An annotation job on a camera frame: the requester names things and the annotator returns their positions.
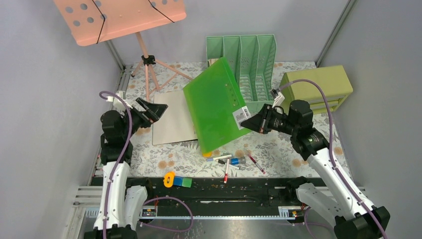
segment red marker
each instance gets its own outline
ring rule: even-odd
[[[224,175],[224,183],[227,183],[227,179],[228,179],[228,166],[230,164],[230,159],[228,158],[227,161],[225,162],[226,167],[225,167],[225,175]]]
[[[249,156],[249,158],[252,160],[252,162],[259,168],[259,170],[261,170],[261,172],[263,173],[263,174],[265,174],[265,171],[264,171],[264,169],[261,167],[261,166],[259,166],[259,164],[255,161],[255,159],[253,159],[252,158],[252,156],[250,155],[250,154],[248,154],[248,156]]]

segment yellow object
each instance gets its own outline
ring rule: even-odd
[[[211,157],[212,156],[212,152],[209,152],[209,153],[203,153],[202,154],[202,156],[204,156],[204,157]]]
[[[174,176],[176,176],[176,173],[173,171],[166,173],[163,180],[166,188],[171,188],[173,186]]]
[[[283,75],[280,86],[298,79],[308,79],[317,83],[327,97],[328,105],[332,112],[336,111],[353,92],[352,85],[343,66],[329,66],[286,72]],[[310,104],[314,114],[327,112],[321,93],[310,83],[294,83],[283,89],[282,94],[286,98],[281,105],[285,110],[289,108],[291,101],[304,100]]]

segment gray wall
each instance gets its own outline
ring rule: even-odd
[[[353,94],[334,114],[354,179],[391,213],[390,238],[421,238],[422,1],[360,0],[324,66]]]
[[[119,69],[78,46],[51,0],[0,3],[0,238],[59,238],[86,184]]]
[[[160,9],[161,0],[155,0]],[[205,37],[275,34],[278,61],[316,60],[347,0],[184,0],[187,17],[144,31],[149,54],[205,62]],[[113,40],[126,64],[139,62],[134,34]]]

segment table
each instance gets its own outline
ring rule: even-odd
[[[206,69],[205,62],[196,63],[174,63],[172,67],[181,72],[196,77]],[[315,68],[314,62],[276,62],[274,64],[272,86],[279,86],[281,78],[285,72],[302,69]],[[157,80],[164,83],[171,73],[162,66],[155,68]],[[135,99],[145,98],[145,78],[143,71],[134,78],[131,77],[126,92],[127,101],[132,105],[137,105]],[[189,82],[188,79],[177,76],[158,93],[180,91]],[[314,127],[321,131],[328,138],[328,114],[314,116]],[[265,169],[266,174],[262,174],[258,168],[247,159],[247,164],[241,165],[241,169],[229,171],[230,177],[319,177],[311,169],[307,162],[303,161],[291,147],[289,136],[275,131],[267,135],[251,132],[238,138],[213,152],[214,156],[226,153],[235,156],[243,156],[243,150],[250,150],[252,156]],[[334,153],[349,173],[346,159],[341,147],[338,133],[334,126]],[[152,145],[152,129],[140,128],[131,138],[133,144],[133,155],[130,167],[131,177],[163,177],[167,172],[174,171],[178,176],[184,177],[223,177],[225,166],[216,162],[205,162],[200,152],[198,141],[187,141],[163,145]],[[101,163],[98,160],[97,170],[101,170]]]

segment blue block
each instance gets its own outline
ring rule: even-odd
[[[175,186],[182,186],[183,177],[174,176],[173,185]]]

